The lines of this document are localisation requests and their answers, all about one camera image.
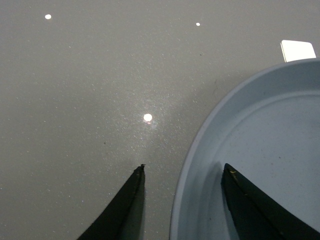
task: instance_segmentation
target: white light spot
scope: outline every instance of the white light spot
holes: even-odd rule
[[[316,58],[314,48],[310,42],[282,40],[281,49],[285,62]]]
[[[143,119],[148,123],[152,120],[152,115],[147,113],[143,116]]]

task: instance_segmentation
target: light blue bowl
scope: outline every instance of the light blue bowl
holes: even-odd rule
[[[222,196],[225,163],[320,231],[320,60],[264,70],[214,108],[180,173],[171,240],[238,239]]]

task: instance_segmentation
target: white rectangle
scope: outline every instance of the white rectangle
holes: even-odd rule
[[[301,59],[316,58],[314,48],[310,42],[282,40],[281,48],[286,63]]]

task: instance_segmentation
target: gray surface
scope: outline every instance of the gray surface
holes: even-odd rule
[[[320,60],[253,76],[212,111],[190,148],[174,200],[171,240],[231,237],[225,163],[320,231]]]
[[[318,56],[319,13],[315,0],[2,1],[0,239],[76,239],[140,164],[144,239],[167,239],[202,122],[283,62],[281,40]]]

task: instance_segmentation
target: speckled countertop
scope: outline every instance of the speckled countertop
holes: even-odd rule
[[[143,239],[168,239],[206,116],[282,40],[319,56],[319,22],[316,0],[3,1],[0,239],[75,240],[140,164]]]

